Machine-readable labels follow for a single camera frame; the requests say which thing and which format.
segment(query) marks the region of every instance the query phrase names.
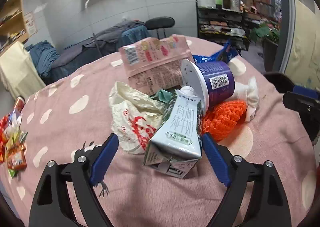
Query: black mechanical device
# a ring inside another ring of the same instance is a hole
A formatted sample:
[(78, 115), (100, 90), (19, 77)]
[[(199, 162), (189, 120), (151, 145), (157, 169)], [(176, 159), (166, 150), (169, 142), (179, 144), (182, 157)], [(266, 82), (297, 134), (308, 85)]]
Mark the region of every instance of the black mechanical device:
[[(217, 178), (228, 188), (207, 227), (232, 227), (247, 182), (254, 182), (254, 187), (244, 222), (238, 226), (291, 227), (288, 201), (271, 161), (259, 165), (232, 156), (208, 133), (203, 135), (203, 148)], [(118, 137), (111, 134), (102, 146), (76, 151), (72, 163), (58, 165), (49, 161), (33, 198), (29, 227), (82, 226), (76, 221), (66, 182), (73, 182), (88, 227), (113, 227), (92, 188), (103, 183), (117, 149)]]

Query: potted plant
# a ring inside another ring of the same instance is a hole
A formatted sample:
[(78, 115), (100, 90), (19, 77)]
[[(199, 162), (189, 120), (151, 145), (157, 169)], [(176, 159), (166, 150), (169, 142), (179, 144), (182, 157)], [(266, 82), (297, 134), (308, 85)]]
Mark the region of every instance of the potted plant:
[(263, 62), (266, 72), (272, 71), (275, 61), (280, 31), (272, 23), (263, 23), (258, 28), (252, 29), (250, 33), (251, 41), (262, 41), (263, 46)]

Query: black stool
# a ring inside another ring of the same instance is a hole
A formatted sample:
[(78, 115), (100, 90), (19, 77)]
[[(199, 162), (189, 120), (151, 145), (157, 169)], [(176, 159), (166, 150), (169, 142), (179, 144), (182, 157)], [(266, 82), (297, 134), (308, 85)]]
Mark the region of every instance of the black stool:
[(174, 24), (175, 24), (174, 19), (169, 16), (155, 17), (155, 18), (149, 19), (145, 23), (146, 28), (148, 30), (157, 30), (158, 39), (160, 39), (158, 29), (163, 28), (164, 37), (167, 37), (165, 35), (165, 28), (173, 27)]

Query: plant pot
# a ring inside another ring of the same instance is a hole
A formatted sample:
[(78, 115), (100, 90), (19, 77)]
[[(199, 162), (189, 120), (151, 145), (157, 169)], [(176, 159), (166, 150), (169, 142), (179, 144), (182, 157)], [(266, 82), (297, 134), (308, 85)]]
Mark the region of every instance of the plant pot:
[(269, 39), (263, 40), (263, 62), (266, 72), (271, 72), (275, 62), (278, 45)]

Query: orange mesh net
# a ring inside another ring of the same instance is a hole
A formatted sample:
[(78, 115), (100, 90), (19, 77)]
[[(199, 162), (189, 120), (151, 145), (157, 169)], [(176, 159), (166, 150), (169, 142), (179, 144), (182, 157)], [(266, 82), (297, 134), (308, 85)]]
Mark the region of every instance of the orange mesh net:
[(246, 109), (247, 104), (243, 100), (232, 100), (218, 104), (212, 111), (208, 111), (202, 119), (202, 133), (209, 132), (217, 142), (225, 139)]

